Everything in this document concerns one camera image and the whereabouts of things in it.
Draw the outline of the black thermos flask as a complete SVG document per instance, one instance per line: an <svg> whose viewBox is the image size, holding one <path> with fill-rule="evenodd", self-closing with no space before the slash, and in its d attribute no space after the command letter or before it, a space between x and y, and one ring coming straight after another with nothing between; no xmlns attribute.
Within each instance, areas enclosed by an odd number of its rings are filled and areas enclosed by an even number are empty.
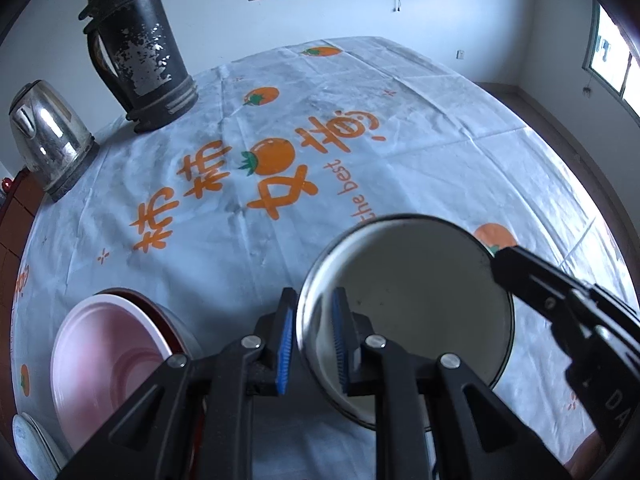
<svg viewBox="0 0 640 480"><path fill-rule="evenodd" d="M91 63L134 123L158 130L186 114L198 86L186 70L162 0L88 0L78 16Z"/></svg>

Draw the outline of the red plastic bowl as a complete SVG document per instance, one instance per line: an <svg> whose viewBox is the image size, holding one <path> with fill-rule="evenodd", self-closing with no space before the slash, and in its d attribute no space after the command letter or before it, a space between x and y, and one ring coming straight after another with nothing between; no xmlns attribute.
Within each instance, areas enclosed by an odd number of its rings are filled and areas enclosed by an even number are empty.
<svg viewBox="0 0 640 480"><path fill-rule="evenodd" d="M128 288L81 300L55 336L50 385L56 417L78 451L173 354L203 355L192 332L161 304Z"/></svg>

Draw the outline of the window with frame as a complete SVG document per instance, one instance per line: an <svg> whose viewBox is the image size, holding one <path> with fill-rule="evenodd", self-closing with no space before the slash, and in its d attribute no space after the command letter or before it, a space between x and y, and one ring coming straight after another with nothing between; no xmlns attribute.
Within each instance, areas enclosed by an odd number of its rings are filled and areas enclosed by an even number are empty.
<svg viewBox="0 0 640 480"><path fill-rule="evenodd" d="M598 0L592 0L589 40L582 68L639 122L639 60L620 26Z"/></svg>

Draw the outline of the stainless steel electric kettle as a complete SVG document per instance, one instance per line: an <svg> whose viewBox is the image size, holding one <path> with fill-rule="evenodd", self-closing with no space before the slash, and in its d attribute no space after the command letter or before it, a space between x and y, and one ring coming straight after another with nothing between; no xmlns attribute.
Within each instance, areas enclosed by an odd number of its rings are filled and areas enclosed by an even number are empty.
<svg viewBox="0 0 640 480"><path fill-rule="evenodd" d="M84 122L42 79L17 92L9 121L27 169L55 202L70 192L99 153Z"/></svg>

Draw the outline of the white enamel cartoon bowl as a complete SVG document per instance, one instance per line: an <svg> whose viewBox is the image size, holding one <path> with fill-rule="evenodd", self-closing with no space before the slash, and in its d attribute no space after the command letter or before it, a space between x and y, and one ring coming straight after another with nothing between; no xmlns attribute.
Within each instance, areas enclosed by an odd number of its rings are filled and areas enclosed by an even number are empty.
<svg viewBox="0 0 640 480"><path fill-rule="evenodd" d="M378 218L332 240L311 266L296 312L297 347L329 404L374 429L373 399L346 396L338 379L331 320L337 287L375 333L422 358L454 353L495 388L512 352L515 310L492 278L492 258L468 231L424 214Z"/></svg>

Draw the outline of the small red pot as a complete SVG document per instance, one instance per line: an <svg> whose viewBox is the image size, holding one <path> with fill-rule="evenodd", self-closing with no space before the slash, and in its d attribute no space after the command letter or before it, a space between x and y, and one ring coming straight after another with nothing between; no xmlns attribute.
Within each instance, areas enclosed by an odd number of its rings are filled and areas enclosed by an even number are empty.
<svg viewBox="0 0 640 480"><path fill-rule="evenodd" d="M12 180L10 178L3 178L1 182L2 188L4 192L8 192L12 185Z"/></svg>

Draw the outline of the brown wooden sideboard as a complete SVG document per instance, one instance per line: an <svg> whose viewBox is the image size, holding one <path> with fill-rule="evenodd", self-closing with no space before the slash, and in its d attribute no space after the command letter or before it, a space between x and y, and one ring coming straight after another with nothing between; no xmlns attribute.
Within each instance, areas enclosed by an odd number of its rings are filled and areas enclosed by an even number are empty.
<svg viewBox="0 0 640 480"><path fill-rule="evenodd" d="M16 280L29 232L43 199L34 175L20 170L9 185L1 206L1 281Z"/></svg>

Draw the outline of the blue patterned white bowl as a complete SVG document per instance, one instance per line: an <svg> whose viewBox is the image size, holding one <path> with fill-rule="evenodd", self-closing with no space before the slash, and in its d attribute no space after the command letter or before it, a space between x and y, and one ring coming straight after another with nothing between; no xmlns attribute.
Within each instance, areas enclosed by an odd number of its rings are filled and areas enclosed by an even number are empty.
<svg viewBox="0 0 640 480"><path fill-rule="evenodd" d="M50 434L27 413L13 416L12 432L17 455L29 471L39 480L54 480L67 458Z"/></svg>

